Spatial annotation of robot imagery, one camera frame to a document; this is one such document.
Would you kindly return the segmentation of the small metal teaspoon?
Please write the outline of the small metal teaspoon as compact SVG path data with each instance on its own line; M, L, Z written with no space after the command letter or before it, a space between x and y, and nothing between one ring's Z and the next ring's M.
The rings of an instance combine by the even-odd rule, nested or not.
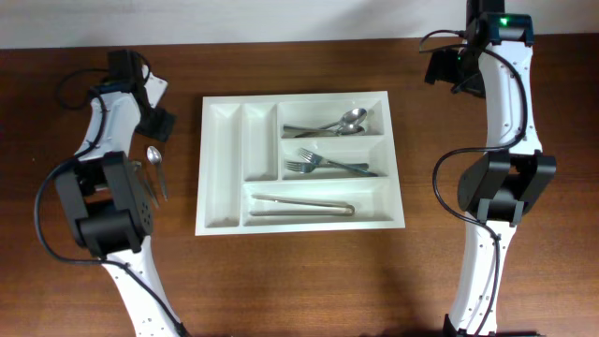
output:
M165 199L165 201L168 201L168 188L165 172L162 167L162 155L157 148L155 148L154 146L149 146L146 150L146 157L148 161L155 166L163 198Z

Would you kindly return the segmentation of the small bent metal spoon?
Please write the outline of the small bent metal spoon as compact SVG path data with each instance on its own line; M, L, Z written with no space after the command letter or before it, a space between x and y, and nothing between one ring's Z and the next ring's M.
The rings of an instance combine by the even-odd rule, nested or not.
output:
M143 168L142 163L140 161L134 160L132 162L132 164L133 164L133 167L134 167L134 171L138 174L139 179L140 179L142 185L145 188L145 192L150 197L150 200L152 201L154 207L156 209L158 209L159 208L158 199L157 199L157 197L156 197L156 195L155 195L155 193L153 191L153 188L152 188L152 186L150 184L150 181L149 181L149 179L147 177L147 174L146 174L146 172L145 172L145 170Z

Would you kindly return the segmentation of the large metal spoon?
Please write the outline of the large metal spoon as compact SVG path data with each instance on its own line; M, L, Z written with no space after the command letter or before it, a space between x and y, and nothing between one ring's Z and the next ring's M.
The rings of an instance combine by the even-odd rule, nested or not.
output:
M347 125L361 125L361 123L366 119L368 115L368 111L364 108L354 108L352 110L347 111L342 115L342 117L333 123L322 125L319 127L301 127L301 126L293 126L293 125L284 125L284 131L304 131L305 129L336 129L341 126Z
M316 136L352 136L362 135L365 133L365 128L361 125L347 125L336 129L305 129L303 132L296 135L296 138L307 138Z

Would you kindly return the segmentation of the metal fork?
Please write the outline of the metal fork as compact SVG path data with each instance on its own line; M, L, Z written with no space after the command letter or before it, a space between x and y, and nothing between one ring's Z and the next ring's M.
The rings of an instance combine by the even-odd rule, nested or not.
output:
M305 148L299 148L298 150L298 155L308 161L309 163L313 164L313 165L317 165L317 166L322 166L322 165L330 165L334 168L337 169L343 169L352 173L355 173L357 175L360 176L365 176L365 177L377 177L377 174L371 171L368 171L365 168L359 168L357 166L353 166L353 165L348 165L348 164L344 164L341 162L337 162L337 161L333 161L330 159L327 159L326 157L323 157L319 154L313 153Z
M285 168L299 173L310 173L315 169L335 169L331 164L316 165L308 162L285 161Z

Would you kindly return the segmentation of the metal tongs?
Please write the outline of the metal tongs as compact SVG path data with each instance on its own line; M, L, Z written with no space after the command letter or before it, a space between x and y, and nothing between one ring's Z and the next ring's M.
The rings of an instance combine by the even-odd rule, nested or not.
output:
M353 216L352 204L341 201L284 198L279 196L253 195L253 199L277 204L272 209L250 211L252 216Z

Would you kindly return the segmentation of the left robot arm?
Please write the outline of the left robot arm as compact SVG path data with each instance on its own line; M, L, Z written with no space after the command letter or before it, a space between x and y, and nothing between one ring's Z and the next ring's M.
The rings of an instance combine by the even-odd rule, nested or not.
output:
M91 121L80 148L47 177L54 183L75 243L89 252L68 264L110 275L138 336L185 336L153 262L153 209L129 158L136 134L168 140L176 121L158 102L167 82L131 50L111 51L104 79L85 102Z

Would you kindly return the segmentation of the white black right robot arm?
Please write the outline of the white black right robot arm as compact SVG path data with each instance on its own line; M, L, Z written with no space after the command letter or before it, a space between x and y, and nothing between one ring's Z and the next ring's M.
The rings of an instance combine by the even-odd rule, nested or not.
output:
M457 210L442 207L466 225L457 297L445 315L444 336L497 335L497 300L510 242L555 176L557 161L543 152L533 119L530 72L533 20L508 13L502 1L466 4L458 44L429 49L425 81L445 81L453 93L485 99L483 147L452 150L481 156L460 176Z

